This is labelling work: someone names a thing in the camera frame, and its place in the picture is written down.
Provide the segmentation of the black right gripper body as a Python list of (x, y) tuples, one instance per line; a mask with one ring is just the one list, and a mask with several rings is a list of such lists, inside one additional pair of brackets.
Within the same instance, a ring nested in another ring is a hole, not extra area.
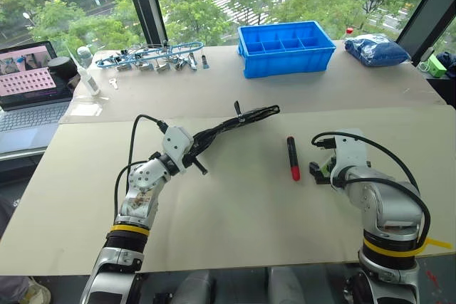
[(320, 166), (320, 177), (329, 177), (331, 180), (331, 172), (335, 166), (335, 157), (329, 157), (322, 165)]

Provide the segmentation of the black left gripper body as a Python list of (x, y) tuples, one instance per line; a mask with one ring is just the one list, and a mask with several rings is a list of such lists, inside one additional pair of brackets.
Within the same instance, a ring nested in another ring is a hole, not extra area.
[(196, 164), (197, 166), (199, 165), (199, 162), (197, 161), (197, 157), (193, 152), (188, 152), (186, 153), (183, 158), (182, 158), (182, 164), (184, 165), (185, 169), (189, 168), (193, 164)]

